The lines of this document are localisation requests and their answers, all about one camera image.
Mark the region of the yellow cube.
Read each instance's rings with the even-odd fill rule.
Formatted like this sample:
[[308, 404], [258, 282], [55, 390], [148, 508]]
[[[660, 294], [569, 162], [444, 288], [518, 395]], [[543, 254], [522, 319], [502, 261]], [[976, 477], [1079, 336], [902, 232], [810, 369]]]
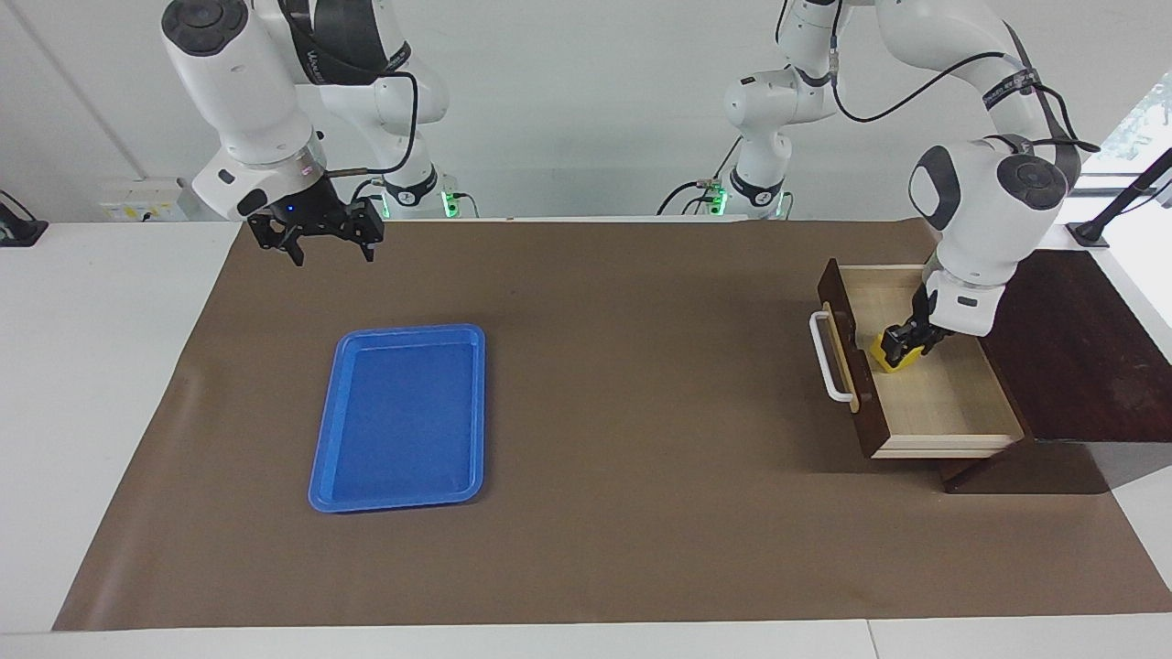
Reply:
[[[901, 364], [901, 367], [899, 368], [899, 371], [884, 371], [883, 364], [879, 362], [879, 335], [880, 334], [875, 335], [874, 342], [872, 342], [871, 346], [870, 346], [868, 353], [870, 353], [871, 358], [874, 359], [875, 364], [878, 364], [878, 366], [880, 367], [880, 371], [883, 371], [884, 373], [897, 373], [899, 371], [904, 371], [904, 368], [908, 367], [909, 364]], [[915, 349], [917, 346], [920, 346], [920, 345], [914, 345], [913, 341], [908, 340], [908, 338], [906, 338], [906, 337], [902, 337], [902, 339], [904, 339], [904, 344], [906, 346], [906, 353], [908, 351], [911, 351], [911, 349]]]

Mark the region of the wooden drawer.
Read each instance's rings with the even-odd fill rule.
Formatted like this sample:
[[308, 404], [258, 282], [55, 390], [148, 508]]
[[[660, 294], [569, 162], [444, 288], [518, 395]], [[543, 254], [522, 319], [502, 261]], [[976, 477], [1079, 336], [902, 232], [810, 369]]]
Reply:
[[830, 259], [817, 284], [841, 371], [858, 405], [849, 405], [866, 458], [989, 458], [1023, 439], [977, 339], [948, 338], [904, 371], [884, 373], [868, 349], [875, 335], [911, 315], [921, 283], [917, 265], [841, 265]]

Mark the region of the white drawer handle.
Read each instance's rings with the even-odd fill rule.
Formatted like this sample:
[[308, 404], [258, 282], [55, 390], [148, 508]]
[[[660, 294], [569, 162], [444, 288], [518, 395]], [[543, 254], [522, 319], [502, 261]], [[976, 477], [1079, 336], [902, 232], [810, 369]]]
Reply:
[[823, 326], [831, 327], [832, 315], [829, 311], [815, 311], [808, 317], [808, 332], [811, 338], [815, 358], [820, 372], [820, 379], [826, 396], [837, 405], [849, 405], [853, 410], [858, 399], [849, 371], [841, 371], [836, 344], [823, 337]]

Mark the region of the dark brown wooden cabinet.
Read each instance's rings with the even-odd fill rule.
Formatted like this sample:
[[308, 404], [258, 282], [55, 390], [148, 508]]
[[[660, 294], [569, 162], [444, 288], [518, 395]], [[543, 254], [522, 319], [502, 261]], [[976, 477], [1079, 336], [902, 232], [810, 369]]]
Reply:
[[1023, 437], [954, 495], [1101, 495], [1172, 467], [1172, 362], [1089, 252], [1038, 250], [981, 339]]

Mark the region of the blue plastic tray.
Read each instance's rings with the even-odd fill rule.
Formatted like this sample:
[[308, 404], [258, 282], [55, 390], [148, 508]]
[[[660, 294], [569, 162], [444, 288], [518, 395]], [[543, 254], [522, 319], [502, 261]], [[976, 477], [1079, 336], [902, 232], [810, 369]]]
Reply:
[[485, 475], [486, 355], [473, 324], [340, 338], [307, 500], [316, 512], [464, 504]]

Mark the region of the brown table mat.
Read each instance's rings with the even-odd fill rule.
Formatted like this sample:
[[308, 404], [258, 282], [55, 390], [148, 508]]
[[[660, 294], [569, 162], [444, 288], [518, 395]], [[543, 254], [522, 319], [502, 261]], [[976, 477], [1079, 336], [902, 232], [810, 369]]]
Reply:
[[[297, 267], [239, 231], [54, 627], [778, 621], [1172, 612], [1117, 501], [972, 496], [864, 458], [808, 315], [922, 220], [403, 222]], [[469, 503], [326, 514], [353, 330], [488, 338]]]

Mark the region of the white wall socket box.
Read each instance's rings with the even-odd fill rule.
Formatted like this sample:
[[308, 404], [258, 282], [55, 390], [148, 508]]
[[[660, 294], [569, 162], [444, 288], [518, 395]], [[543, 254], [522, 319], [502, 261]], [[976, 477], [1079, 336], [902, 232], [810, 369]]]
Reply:
[[98, 196], [105, 220], [185, 222], [197, 220], [200, 201], [180, 178], [156, 177], [105, 185]]

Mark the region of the black clamp mount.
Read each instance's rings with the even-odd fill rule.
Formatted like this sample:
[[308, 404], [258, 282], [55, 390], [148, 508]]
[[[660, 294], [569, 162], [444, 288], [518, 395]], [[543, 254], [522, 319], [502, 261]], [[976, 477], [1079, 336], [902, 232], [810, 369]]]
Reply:
[[21, 201], [0, 189], [0, 247], [30, 247], [48, 226], [49, 220], [39, 220]]

